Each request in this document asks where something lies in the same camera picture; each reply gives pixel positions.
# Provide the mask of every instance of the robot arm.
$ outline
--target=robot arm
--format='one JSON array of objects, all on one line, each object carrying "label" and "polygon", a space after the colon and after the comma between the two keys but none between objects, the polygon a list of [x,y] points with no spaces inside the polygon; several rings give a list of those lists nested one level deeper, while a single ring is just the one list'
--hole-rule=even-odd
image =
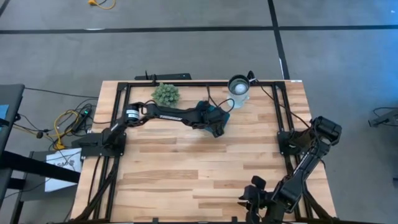
[{"label": "robot arm", "polygon": [[267,208],[263,224],[281,223],[284,213],[292,213],[303,194],[303,184],[322,157],[327,155],[331,146],[338,143],[341,126],[334,122],[318,117],[311,121],[311,128],[302,132],[294,132],[289,138],[293,147],[308,149],[300,164],[291,175],[286,175],[275,187],[273,192],[266,192],[266,181],[258,176],[252,178],[252,184],[244,189],[241,200],[249,210],[246,215],[247,222],[259,223],[258,210]]},{"label": "robot arm", "polygon": [[132,103],[127,106],[125,114],[111,128],[103,131],[103,144],[112,144],[128,127],[144,125],[151,119],[179,121],[192,129],[209,129],[215,138],[224,134],[224,123],[228,113],[215,108],[208,101],[201,101],[195,108],[186,110],[158,106],[155,103]]}]

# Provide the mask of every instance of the yellow object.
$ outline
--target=yellow object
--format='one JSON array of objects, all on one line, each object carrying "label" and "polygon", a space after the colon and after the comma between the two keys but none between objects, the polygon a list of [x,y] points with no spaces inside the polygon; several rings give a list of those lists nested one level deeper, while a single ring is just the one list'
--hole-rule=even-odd
[{"label": "yellow object", "polygon": [[55,136],[58,138],[58,141],[57,141],[57,143],[56,143],[56,145],[55,145],[55,149],[56,149],[56,150],[65,149],[65,146],[62,144],[61,136],[63,136],[64,134],[68,134],[68,133],[72,130],[72,127],[71,127],[70,129],[66,130],[64,133],[59,133],[59,132],[58,132],[58,127],[57,127],[58,120],[61,119],[63,116],[65,116],[65,115],[67,115],[67,114],[70,114],[70,113],[72,113],[72,114],[74,114],[74,115],[76,116],[76,121],[75,121],[75,123],[77,123],[77,122],[79,121],[79,114],[78,114],[77,112],[71,111],[71,110],[68,110],[68,111],[62,113],[62,114],[61,114],[60,116],[58,116],[58,118],[56,118],[55,121],[54,121]]},{"label": "yellow object", "polygon": [[116,5],[116,0],[113,0],[113,3],[110,7],[103,7],[103,6],[99,5],[96,0],[88,0],[88,4],[90,4],[92,6],[98,6],[102,9],[108,10],[108,9],[112,9]]}]

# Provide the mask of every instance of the small succulent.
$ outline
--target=small succulent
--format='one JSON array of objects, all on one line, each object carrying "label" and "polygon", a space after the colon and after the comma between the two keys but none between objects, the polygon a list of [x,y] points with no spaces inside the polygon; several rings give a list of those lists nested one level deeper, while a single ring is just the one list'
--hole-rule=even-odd
[{"label": "small succulent", "polygon": [[180,99],[178,88],[171,84],[160,83],[151,95],[156,103],[161,106],[176,106]]}]

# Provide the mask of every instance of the gray carpet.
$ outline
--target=gray carpet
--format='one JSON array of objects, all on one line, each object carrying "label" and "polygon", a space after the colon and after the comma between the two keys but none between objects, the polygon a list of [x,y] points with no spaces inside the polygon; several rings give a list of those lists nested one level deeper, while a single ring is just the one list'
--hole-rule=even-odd
[{"label": "gray carpet", "polygon": [[[275,0],[275,9],[280,26],[398,24],[395,0]],[[11,0],[0,17],[0,29],[10,30],[271,24],[265,0],[117,0],[110,11],[78,0]],[[343,127],[341,142],[325,158],[338,216],[397,223],[398,189],[392,184],[398,175],[397,130],[370,128],[367,120],[374,117],[373,108],[398,105],[398,31],[283,31],[281,36],[290,77],[304,81],[312,115]],[[0,35],[0,68],[2,84],[93,96],[103,80],[132,80],[145,70],[189,72],[194,79],[227,79],[253,70],[261,79],[282,78],[273,31]],[[26,90],[20,112],[48,128],[81,101]],[[7,150],[27,156],[48,146],[13,131]],[[14,201],[4,201],[0,223],[9,221]],[[72,202],[73,194],[27,203],[21,223],[60,222]]]}]

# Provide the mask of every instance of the wooden table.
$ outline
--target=wooden table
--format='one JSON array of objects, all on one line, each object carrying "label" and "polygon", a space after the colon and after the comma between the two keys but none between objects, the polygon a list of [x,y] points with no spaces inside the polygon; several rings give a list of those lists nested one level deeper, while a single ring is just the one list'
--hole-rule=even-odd
[{"label": "wooden table", "polygon": [[[103,82],[95,121],[111,119],[117,83]],[[291,110],[309,121],[311,116],[303,83],[286,81],[286,87]],[[181,94],[178,108],[195,107],[199,100],[207,99],[204,87],[178,89]],[[272,93],[271,88],[264,89]],[[153,91],[154,87],[133,87],[129,102],[145,102]],[[227,87],[211,87],[216,102],[225,100],[227,92]],[[281,110],[287,127],[284,110]],[[296,129],[305,128],[298,119],[293,117],[293,120]],[[93,131],[99,133],[108,126],[94,124]],[[127,145],[119,166],[111,221],[151,222],[153,217],[159,217],[160,222],[229,222],[232,216],[244,221],[246,209],[236,202],[243,194],[243,188],[250,184],[251,177],[259,175],[266,179],[266,190],[273,190],[286,175],[277,132],[274,102],[257,86],[250,89],[250,99],[243,108],[232,110],[225,134],[220,138],[215,139],[204,130],[192,130],[182,123],[161,119],[127,129]],[[72,217],[78,216],[87,205],[95,162],[96,158],[84,161]],[[93,195],[97,190],[101,164],[100,161]],[[321,164],[307,184],[318,203],[334,216],[335,208]],[[106,193],[100,218],[104,217],[107,199]],[[304,217],[303,203],[300,203],[300,209]],[[294,215],[286,214],[285,220],[294,220]]]}]

